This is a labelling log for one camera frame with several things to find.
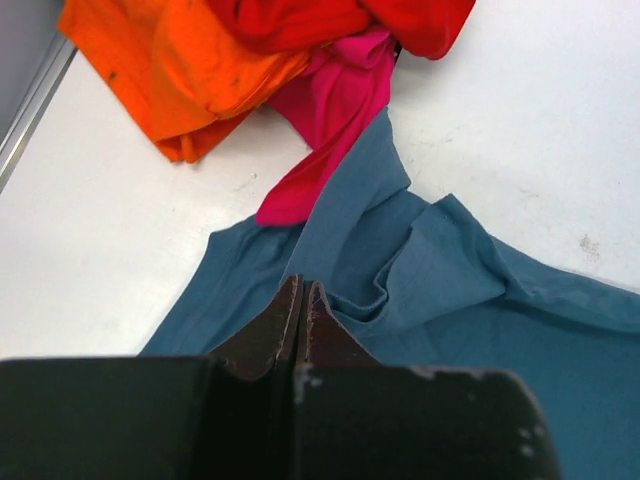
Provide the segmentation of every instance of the gray wall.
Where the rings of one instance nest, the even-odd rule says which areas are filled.
[[[53,38],[64,0],[0,0],[0,142]]]

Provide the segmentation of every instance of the garment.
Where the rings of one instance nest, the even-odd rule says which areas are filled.
[[[172,161],[198,160],[309,58],[247,50],[205,0],[67,0],[58,27]]]
[[[428,204],[408,185],[385,109],[306,225],[251,217],[211,235],[142,354],[207,352],[302,274],[324,283],[336,317],[386,364],[518,373],[566,480],[640,478],[640,296],[546,267],[489,236],[454,197]]]
[[[395,40],[382,27],[314,51],[309,68],[268,104],[313,151],[267,194],[261,225],[293,225],[309,218],[325,183],[360,134],[391,98]]]
[[[380,23],[414,55],[437,60],[475,0],[208,0],[224,26],[263,53],[310,48]]]

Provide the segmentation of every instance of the white table surface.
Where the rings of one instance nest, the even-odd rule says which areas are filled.
[[[480,0],[444,60],[403,53],[390,112],[412,189],[640,291],[639,25],[633,0]],[[306,152],[265,109],[172,165],[77,55],[0,195],[0,357],[138,352],[209,233]]]

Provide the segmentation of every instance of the blue cloth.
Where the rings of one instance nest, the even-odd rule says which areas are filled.
[[[546,267],[454,197],[429,204],[408,186],[385,109],[305,225],[263,229],[251,217],[211,235],[142,353],[207,352],[302,274],[324,283],[338,319],[382,362],[517,372],[566,479],[640,479],[640,297]]]

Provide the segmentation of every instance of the fabric fold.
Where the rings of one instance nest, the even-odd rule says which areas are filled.
[[[388,31],[372,27],[314,50],[309,68],[269,99],[313,151],[267,194],[258,223],[307,220],[329,177],[389,103],[394,46]]]

